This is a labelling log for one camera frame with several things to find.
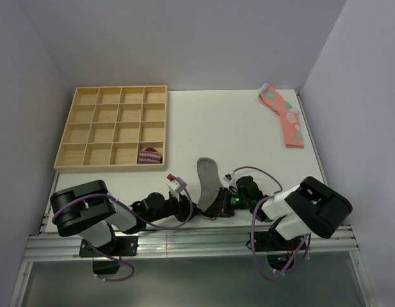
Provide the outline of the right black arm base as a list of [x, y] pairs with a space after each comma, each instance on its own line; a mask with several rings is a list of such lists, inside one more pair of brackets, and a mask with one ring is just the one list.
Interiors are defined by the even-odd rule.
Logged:
[[254, 233], [254, 246], [255, 250], [259, 252], [275, 252], [281, 251], [279, 255], [267, 255], [266, 259], [270, 267], [276, 272], [281, 271], [289, 262], [290, 258], [294, 255], [294, 251], [299, 248], [299, 251], [304, 250], [302, 258], [296, 263], [296, 256], [287, 267], [286, 272], [293, 271], [296, 265], [300, 265], [305, 258], [310, 248], [311, 237], [295, 237], [291, 240], [272, 239], [269, 232], [255, 232]]

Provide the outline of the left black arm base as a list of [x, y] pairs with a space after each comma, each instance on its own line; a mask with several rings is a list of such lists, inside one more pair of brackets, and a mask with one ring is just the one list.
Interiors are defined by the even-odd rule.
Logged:
[[123, 266], [112, 258], [122, 261], [125, 256], [135, 256], [137, 247], [138, 237], [134, 235], [113, 237], [111, 242], [101, 247], [94, 247], [83, 239], [79, 249], [79, 257], [93, 258], [93, 273], [98, 276], [109, 277], [115, 275]]

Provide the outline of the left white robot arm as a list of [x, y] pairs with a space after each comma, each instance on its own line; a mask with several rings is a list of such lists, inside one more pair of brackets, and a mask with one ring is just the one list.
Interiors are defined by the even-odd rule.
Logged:
[[174, 230], [201, 213], [181, 179], [172, 179], [168, 187], [167, 199], [151, 193], [127, 206], [108, 191], [103, 180], [76, 185], [50, 197], [52, 223], [59, 236], [78, 235], [100, 254], [110, 255], [117, 247], [114, 229], [125, 234], [141, 232], [147, 225]]

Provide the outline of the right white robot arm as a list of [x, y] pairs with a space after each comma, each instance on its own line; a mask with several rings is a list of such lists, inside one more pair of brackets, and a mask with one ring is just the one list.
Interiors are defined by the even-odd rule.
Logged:
[[210, 197], [203, 215], [232, 217], [248, 210], [257, 221], [273, 223], [270, 244], [284, 249], [291, 239], [314, 233], [329, 239], [352, 213], [351, 203], [314, 177], [304, 178], [290, 190], [267, 196], [251, 176], [237, 179], [235, 186], [220, 187]]

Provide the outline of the grey sock with black stripes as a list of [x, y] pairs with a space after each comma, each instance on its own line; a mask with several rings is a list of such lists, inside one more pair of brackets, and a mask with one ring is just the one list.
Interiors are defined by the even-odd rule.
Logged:
[[200, 182], [200, 198], [197, 207], [205, 212], [216, 200], [223, 184], [219, 178], [217, 163], [211, 158], [198, 159], [197, 173]]

